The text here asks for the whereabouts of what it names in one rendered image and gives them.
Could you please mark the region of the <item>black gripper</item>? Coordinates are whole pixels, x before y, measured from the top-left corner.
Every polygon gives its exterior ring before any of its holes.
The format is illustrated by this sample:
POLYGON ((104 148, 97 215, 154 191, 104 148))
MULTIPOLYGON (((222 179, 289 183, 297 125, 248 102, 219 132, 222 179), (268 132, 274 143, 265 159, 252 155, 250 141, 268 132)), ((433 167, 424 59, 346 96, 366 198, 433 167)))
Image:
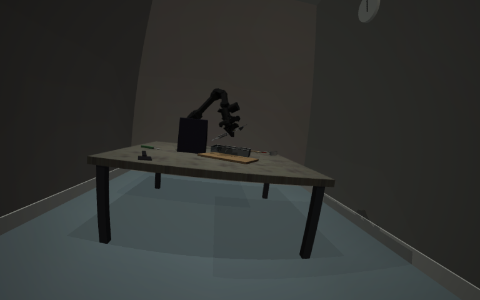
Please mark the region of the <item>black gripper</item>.
POLYGON ((222 127, 223 125, 225 125, 223 129, 225 129, 231 137, 234 137, 234 129, 238 128, 239 125, 237 123, 233 123, 234 121, 231 121, 231 120, 229 121, 229 117, 231 117, 230 114, 224 115, 221 118, 223 119, 223 121, 219 122, 219 127, 222 127))

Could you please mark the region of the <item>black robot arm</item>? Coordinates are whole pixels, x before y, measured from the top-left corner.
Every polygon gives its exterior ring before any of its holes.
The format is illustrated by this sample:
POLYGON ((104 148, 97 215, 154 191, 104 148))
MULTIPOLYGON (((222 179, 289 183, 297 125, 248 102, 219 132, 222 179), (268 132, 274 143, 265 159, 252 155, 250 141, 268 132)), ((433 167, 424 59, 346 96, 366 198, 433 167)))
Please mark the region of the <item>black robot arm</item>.
MULTIPOLYGON (((222 99, 221 102, 221 109, 219 108, 218 112, 221 113, 221 116, 223 117, 226 114, 230 113, 235 113, 236 111, 240 110, 239 105, 237 102, 233 104, 228 103, 228 97, 227 97, 227 92, 225 90, 216 88, 212 90, 212 93, 210 97, 204 102, 204 104, 198 109, 193 111, 187 118, 193 118, 193 119, 201 119, 202 118, 202 113, 214 102, 219 99, 222 99)), ((229 117, 229 121, 239 121, 240 117, 239 116, 231 116, 229 117)))

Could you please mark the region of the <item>wooden cutting board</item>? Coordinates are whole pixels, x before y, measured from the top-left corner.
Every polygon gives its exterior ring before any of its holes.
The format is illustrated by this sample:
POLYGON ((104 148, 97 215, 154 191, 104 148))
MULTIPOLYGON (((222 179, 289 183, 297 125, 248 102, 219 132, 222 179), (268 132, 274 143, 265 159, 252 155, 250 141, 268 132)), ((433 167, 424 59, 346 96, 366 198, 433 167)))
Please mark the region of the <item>wooden cutting board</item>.
POLYGON ((230 161, 234 163, 241 163, 241 164, 250 164, 259 161, 259 159, 251 158, 251 157, 243 157, 243 156, 235 156, 231 154, 223 154, 219 152, 207 152, 197 154, 197 156, 205 157, 205 158, 212 158, 218 159, 223 161, 230 161))

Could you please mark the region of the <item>black spatula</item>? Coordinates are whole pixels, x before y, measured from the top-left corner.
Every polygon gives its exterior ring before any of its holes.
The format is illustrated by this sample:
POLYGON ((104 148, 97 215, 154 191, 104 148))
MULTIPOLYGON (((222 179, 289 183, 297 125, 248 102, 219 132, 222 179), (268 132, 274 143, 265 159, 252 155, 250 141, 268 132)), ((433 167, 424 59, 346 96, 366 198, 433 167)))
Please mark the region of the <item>black spatula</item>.
POLYGON ((151 156, 147 156, 146 151, 142 151, 142 156, 138 156, 138 160, 152 161, 151 156))

